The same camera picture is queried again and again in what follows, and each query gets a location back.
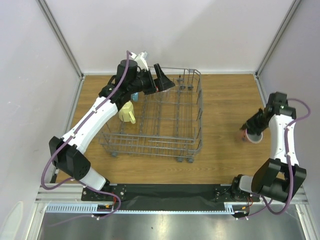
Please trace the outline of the pink patterned mug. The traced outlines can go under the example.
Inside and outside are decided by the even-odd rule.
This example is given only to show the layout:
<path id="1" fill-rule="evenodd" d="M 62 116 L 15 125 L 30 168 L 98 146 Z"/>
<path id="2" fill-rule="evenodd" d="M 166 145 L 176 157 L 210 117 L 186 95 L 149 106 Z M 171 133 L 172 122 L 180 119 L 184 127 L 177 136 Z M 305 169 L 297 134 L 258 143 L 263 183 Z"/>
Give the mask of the pink patterned mug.
<path id="1" fill-rule="evenodd" d="M 263 139 L 263 133 L 260 135 L 249 134 L 246 129 L 240 129 L 235 135 L 235 140 L 239 143 L 259 144 Z"/>

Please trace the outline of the blue butterfly mug orange inside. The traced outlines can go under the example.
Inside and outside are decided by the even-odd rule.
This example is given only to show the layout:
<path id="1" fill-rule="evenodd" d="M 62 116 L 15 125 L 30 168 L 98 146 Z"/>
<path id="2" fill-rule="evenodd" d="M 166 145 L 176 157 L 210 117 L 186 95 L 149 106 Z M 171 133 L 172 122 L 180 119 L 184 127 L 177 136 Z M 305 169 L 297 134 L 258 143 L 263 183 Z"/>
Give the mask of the blue butterfly mug orange inside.
<path id="1" fill-rule="evenodd" d="M 136 93 L 131 94 L 131 100 L 133 102 L 137 102 L 139 100 L 139 93 L 136 92 Z"/>

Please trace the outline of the pale yellow mug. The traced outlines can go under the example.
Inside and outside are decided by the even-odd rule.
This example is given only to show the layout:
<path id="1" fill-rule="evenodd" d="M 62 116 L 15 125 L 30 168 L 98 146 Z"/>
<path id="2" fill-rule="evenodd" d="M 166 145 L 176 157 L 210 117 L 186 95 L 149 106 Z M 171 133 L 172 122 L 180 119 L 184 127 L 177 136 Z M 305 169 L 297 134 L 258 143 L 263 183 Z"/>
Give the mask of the pale yellow mug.
<path id="1" fill-rule="evenodd" d="M 130 100 L 127 103 L 125 103 L 123 107 L 119 110 L 118 117 L 124 123 L 136 123 L 134 106 Z"/>

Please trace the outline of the clear glass cup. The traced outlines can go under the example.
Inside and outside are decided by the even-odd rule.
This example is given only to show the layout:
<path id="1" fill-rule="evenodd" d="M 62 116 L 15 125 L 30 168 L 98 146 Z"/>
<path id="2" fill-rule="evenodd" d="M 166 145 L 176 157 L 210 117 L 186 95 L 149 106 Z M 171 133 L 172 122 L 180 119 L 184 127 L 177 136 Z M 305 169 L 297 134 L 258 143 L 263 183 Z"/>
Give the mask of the clear glass cup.
<path id="1" fill-rule="evenodd" d="M 158 103 L 166 103 L 170 99 L 171 91 L 169 89 L 161 92 L 157 92 L 153 95 L 153 98 Z"/>

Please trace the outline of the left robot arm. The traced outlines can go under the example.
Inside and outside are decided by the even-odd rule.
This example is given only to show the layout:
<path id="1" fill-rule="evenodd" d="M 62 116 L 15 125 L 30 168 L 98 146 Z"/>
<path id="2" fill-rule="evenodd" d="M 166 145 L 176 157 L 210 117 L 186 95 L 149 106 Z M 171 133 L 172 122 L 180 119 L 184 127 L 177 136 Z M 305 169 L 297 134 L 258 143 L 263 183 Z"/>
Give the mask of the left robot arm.
<path id="1" fill-rule="evenodd" d="M 98 200 L 109 197 L 109 181 L 93 169 L 85 152 L 99 130 L 131 100 L 132 94 L 143 92 L 151 95 L 175 86 L 159 64 L 153 67 L 156 78 L 152 77 L 148 67 L 143 67 L 136 60 L 122 60 L 116 74 L 111 76 L 82 119 L 62 137 L 54 136 L 49 141 L 50 162 L 71 178 L 92 188 L 92 194 Z"/>

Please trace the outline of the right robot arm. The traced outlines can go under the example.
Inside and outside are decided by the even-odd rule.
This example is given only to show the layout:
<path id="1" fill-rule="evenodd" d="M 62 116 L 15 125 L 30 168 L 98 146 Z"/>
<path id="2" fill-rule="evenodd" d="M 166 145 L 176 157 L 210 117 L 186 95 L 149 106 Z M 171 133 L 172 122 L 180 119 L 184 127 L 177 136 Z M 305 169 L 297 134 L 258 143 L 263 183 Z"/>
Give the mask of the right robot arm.
<path id="1" fill-rule="evenodd" d="M 297 121 L 296 109 L 289 105 L 287 94 L 273 92 L 265 107 L 241 126 L 241 139 L 252 144 L 260 143 L 269 129 L 271 147 L 269 158 L 253 176 L 239 174 L 233 178 L 230 195 L 235 201 L 257 194 L 286 203 L 296 194 L 307 177 L 295 151 Z"/>

